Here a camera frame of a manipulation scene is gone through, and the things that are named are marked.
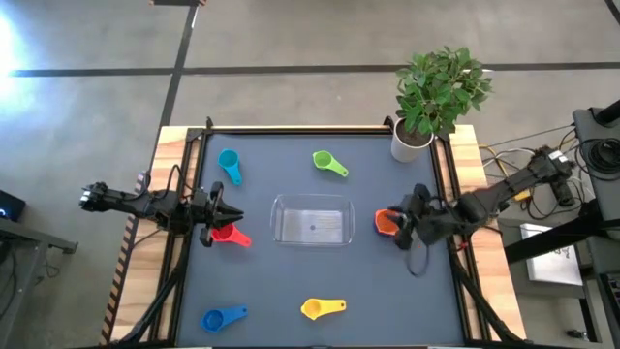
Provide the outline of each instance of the black metal frame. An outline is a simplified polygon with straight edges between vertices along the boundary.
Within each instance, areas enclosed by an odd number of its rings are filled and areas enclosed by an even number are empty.
[[[343,127],[338,127],[338,128],[326,128],[326,127],[321,127],[321,126],[300,127],[300,128],[291,128],[291,127],[256,127],[256,128],[243,127],[243,128],[237,128],[237,129],[217,128],[217,127],[213,127],[213,124],[210,118],[207,118],[206,128],[188,129],[185,149],[184,149],[183,158],[181,161],[181,170],[182,170],[181,172],[183,173],[183,176],[187,177],[187,171],[189,169],[189,161],[190,161],[190,156],[191,156],[191,151],[192,151],[191,150],[192,144],[196,140],[200,140],[201,144],[199,148],[198,164],[196,166],[196,173],[194,175],[194,182],[193,182],[194,187],[198,187],[200,185],[200,180],[202,177],[202,167],[205,161],[205,151],[206,151],[206,147],[208,146],[208,138],[214,134],[229,134],[229,135],[282,135],[282,134],[351,135],[351,134],[355,134],[355,135],[387,136],[391,134],[391,131],[389,128],[383,128],[381,126],[378,126],[377,128],[359,128],[356,126],[351,126],[351,127],[343,126]],[[437,140],[436,142],[444,143],[444,141],[442,140]],[[448,149],[448,148],[450,148],[450,145],[448,143],[444,143],[444,149]],[[446,192],[444,190],[444,182],[442,180],[441,168],[439,166],[438,149],[437,149],[437,144],[435,142],[431,143],[430,152],[431,152],[431,163],[432,163],[432,167],[434,170],[433,173],[435,176],[435,183],[437,186],[437,191],[440,196],[445,198]],[[450,153],[449,162],[450,161],[453,163],[453,160],[451,160],[451,153]],[[177,187],[182,189],[181,188],[182,183],[180,182],[180,180],[181,179],[179,178],[179,183]],[[180,253],[179,259],[182,258],[182,256],[189,253],[191,241],[192,241],[191,236],[186,236],[183,238],[183,243],[181,246],[181,253]],[[452,241],[452,239],[449,240],[449,248],[455,248],[454,242]],[[173,249],[174,249],[174,238],[169,238],[169,241],[167,241],[166,248],[164,251],[165,258],[164,258],[164,263],[162,264],[162,273],[160,277],[160,286],[158,287],[158,290],[160,289],[163,282],[165,282],[166,280],[165,275],[168,275],[168,273],[170,272],[171,255],[172,255]],[[476,283],[480,284],[480,281],[478,280],[478,274],[473,273],[470,266],[471,264],[468,263],[468,268],[470,268],[468,272],[471,272],[472,275],[475,276]],[[183,294],[183,287],[184,287],[184,282],[185,282],[185,271],[186,270],[184,270],[181,273],[179,283],[176,285],[176,291],[174,293],[174,300],[172,303],[172,312],[170,315],[170,327],[168,331],[168,337],[164,341],[168,345],[175,345],[176,340],[177,340],[179,313],[180,313],[180,308],[181,308],[181,303],[182,303],[182,294]],[[452,274],[452,282],[454,284],[454,292],[455,292],[455,296],[457,299],[459,315],[460,315],[460,320],[461,320],[461,331],[463,333],[463,339],[467,343],[469,340],[471,340],[471,336],[472,336],[471,326],[470,326],[469,318],[467,314],[467,306],[465,304],[463,290],[460,286],[460,283],[457,279],[457,276],[454,270],[451,271],[451,274]],[[158,340],[157,333],[159,332],[160,320],[161,318],[158,316],[156,323],[153,324],[152,326],[151,332],[149,334],[149,340]]]

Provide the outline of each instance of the concrete floor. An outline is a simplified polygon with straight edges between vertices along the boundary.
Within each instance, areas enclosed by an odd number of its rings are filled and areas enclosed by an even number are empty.
[[[0,0],[0,63],[171,67],[186,15],[145,0]],[[414,50],[442,45],[468,46],[484,63],[620,61],[619,40],[620,25],[603,0],[210,0],[199,11],[186,66],[399,64]],[[482,143],[567,125],[574,109],[620,97],[620,71],[491,75],[496,92],[482,112],[459,119],[476,126]],[[35,289],[15,347],[98,341],[125,215],[80,211],[80,188],[104,180],[131,190],[149,166],[169,82],[0,79],[0,140],[7,149],[0,153],[7,164],[0,187],[27,201],[26,225],[79,240],[75,256],[50,256],[62,273]],[[396,109],[394,86],[393,74],[185,77],[171,124],[203,124],[208,115],[231,125],[376,124]],[[564,133],[499,148],[558,143]],[[522,212],[512,207],[505,215]],[[608,332],[603,345],[563,336],[567,327],[582,326],[575,300],[519,295],[519,305],[528,337],[538,343],[612,347]],[[560,321],[565,315],[568,324]]]

